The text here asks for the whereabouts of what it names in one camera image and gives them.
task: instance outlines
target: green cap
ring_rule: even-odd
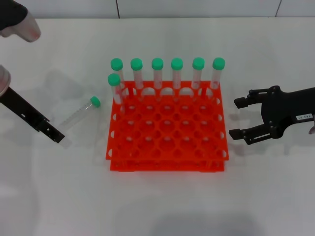
[[[96,108],[100,107],[100,100],[97,97],[91,97],[90,101],[92,102],[93,106]]]
[[[120,71],[124,66],[123,61],[119,58],[112,59],[112,61],[110,62],[110,65],[112,69],[115,71]]]
[[[180,58],[174,58],[171,65],[173,70],[181,70],[183,68],[183,60]]]
[[[195,70],[202,70],[205,67],[205,60],[203,58],[195,58],[192,66]]]
[[[117,86],[120,84],[120,76],[119,74],[110,74],[108,76],[108,83],[110,86]]]
[[[152,68],[153,70],[162,70],[163,69],[163,60],[161,58],[154,58],[152,60]]]
[[[216,58],[213,60],[212,67],[215,70],[223,70],[225,67],[225,60],[223,58]]]
[[[143,67],[142,60],[139,58],[132,59],[130,65],[133,70],[141,70]]]

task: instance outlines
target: label sticker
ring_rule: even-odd
[[[312,119],[312,118],[313,118],[312,114],[306,114],[306,115],[301,115],[301,116],[296,117],[297,120]]]

